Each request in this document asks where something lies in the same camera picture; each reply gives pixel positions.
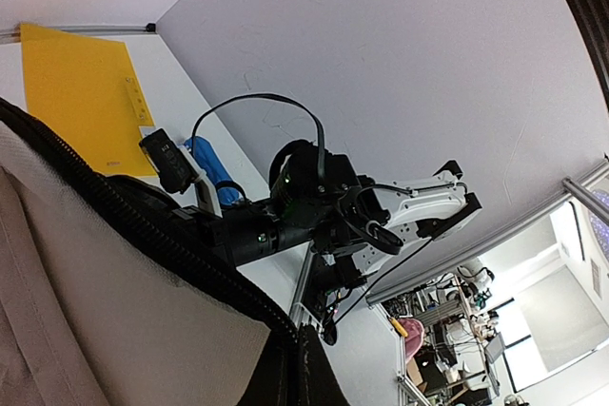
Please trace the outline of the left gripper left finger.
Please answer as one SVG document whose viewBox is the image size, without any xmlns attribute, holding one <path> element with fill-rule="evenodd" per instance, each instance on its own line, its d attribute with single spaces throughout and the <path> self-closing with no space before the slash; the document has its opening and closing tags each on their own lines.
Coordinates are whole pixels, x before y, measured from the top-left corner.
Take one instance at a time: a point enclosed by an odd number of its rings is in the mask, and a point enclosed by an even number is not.
<svg viewBox="0 0 609 406">
<path fill-rule="evenodd" d="M 239 406 L 303 405 L 303 327 L 289 338 L 271 333 Z"/>
</svg>

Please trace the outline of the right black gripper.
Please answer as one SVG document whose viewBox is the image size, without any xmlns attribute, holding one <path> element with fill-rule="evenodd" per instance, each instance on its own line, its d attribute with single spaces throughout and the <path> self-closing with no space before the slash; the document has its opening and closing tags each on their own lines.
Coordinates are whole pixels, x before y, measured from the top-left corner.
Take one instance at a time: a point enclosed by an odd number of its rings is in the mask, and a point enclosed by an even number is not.
<svg viewBox="0 0 609 406">
<path fill-rule="evenodd" d="M 317 250 L 353 251 L 368 244 L 396 255 L 403 241 L 390 232 L 388 210 L 375 195 L 376 182 L 355 172 L 344 154 L 324 156 L 326 180 L 318 182 L 318 148 L 307 141 L 285 146 L 271 165 L 270 195 L 256 202 L 227 203 L 219 194 L 244 190 L 231 180 L 211 180 L 189 151 L 162 130 L 140 143 L 170 194 L 195 186 L 196 206 L 169 209 L 182 231 L 214 255 L 236 266 L 272 256 L 309 242 Z"/>
</svg>

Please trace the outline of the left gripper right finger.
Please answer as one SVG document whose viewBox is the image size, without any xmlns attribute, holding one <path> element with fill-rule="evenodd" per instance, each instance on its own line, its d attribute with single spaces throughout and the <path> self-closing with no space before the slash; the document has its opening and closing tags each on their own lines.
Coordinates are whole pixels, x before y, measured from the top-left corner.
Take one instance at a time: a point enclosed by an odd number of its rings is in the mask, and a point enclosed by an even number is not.
<svg viewBox="0 0 609 406">
<path fill-rule="evenodd" d="M 312 325 L 299 329 L 298 405 L 349 405 Z"/>
</svg>

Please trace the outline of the cream canvas backpack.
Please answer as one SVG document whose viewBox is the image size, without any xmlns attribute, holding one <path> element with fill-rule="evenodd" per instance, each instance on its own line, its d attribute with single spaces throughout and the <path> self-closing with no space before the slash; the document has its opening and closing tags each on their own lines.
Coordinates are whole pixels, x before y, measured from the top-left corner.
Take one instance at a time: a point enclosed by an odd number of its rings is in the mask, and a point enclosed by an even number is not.
<svg viewBox="0 0 609 406">
<path fill-rule="evenodd" d="M 297 327 L 170 216 L 1 105 L 1 401 L 238 405 Z"/>
</svg>

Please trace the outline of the yellow book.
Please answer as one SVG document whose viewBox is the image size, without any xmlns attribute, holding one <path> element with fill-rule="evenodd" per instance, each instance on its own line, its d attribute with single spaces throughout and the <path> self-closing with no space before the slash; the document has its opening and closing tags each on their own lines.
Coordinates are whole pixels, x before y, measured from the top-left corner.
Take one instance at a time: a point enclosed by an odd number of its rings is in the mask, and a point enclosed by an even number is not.
<svg viewBox="0 0 609 406">
<path fill-rule="evenodd" d="M 127 46 L 23 23 L 28 112 L 106 175 L 153 176 L 139 146 L 155 129 Z"/>
</svg>

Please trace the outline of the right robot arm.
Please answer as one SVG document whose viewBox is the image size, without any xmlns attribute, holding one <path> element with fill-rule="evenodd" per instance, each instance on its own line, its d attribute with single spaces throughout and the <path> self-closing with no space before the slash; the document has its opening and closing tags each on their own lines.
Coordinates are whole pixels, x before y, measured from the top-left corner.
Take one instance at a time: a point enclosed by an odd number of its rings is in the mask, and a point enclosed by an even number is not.
<svg viewBox="0 0 609 406">
<path fill-rule="evenodd" d="M 298 302 L 316 317 L 342 301 L 329 295 L 364 285 L 389 258 L 459 231 L 481 211 L 454 161 L 426 180 L 378 184 L 357 174 L 346 155 L 325 153 L 325 181 L 319 183 L 318 148 L 296 140 L 271 164 L 269 197 L 253 202 L 228 177 L 208 173 L 162 129 L 140 147 L 166 192 L 195 187 L 196 206 L 181 209 L 165 198 L 167 209 L 227 263 L 240 267 L 307 246 L 313 261 Z"/>
</svg>

